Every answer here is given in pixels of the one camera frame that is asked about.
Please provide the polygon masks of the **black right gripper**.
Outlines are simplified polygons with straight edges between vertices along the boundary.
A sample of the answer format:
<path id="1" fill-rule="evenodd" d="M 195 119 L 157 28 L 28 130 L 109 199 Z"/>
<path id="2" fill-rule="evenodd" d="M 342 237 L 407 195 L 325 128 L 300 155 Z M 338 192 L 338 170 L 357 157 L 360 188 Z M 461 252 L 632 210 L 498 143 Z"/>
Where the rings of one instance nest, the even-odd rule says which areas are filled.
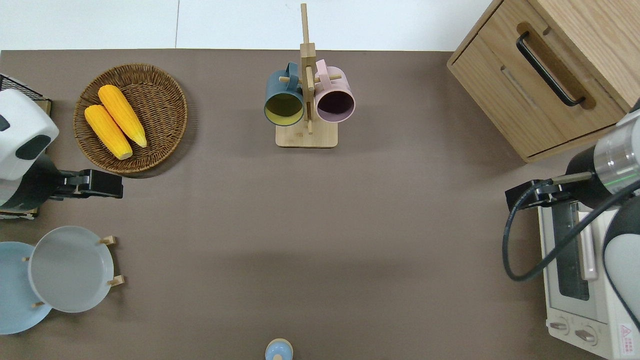
<path id="1" fill-rule="evenodd" d="M 551 184 L 536 189 L 535 192 L 529 194 L 524 200 L 522 200 L 521 205 L 516 206 L 516 203 L 522 194 L 524 194 L 530 187 L 541 183 L 542 181 L 543 180 L 536 178 L 507 189 L 505 191 L 505 200 L 508 209 L 511 211 L 514 208 L 517 210 L 525 210 L 527 208 L 534 207 L 548 208 L 561 203 L 572 202 L 572 195 L 563 189 L 562 184 Z"/>

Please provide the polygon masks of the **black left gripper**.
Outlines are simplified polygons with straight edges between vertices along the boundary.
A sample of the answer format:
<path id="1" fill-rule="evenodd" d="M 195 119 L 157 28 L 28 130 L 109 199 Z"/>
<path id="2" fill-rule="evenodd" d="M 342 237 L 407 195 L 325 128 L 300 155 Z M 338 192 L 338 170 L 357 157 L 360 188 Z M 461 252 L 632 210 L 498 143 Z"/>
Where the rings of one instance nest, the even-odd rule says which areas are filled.
<path id="1" fill-rule="evenodd" d="M 60 186 L 62 198 L 123 198 L 124 186 L 122 177 L 119 175 L 94 169 L 61 170 L 60 174 L 62 176 Z"/>

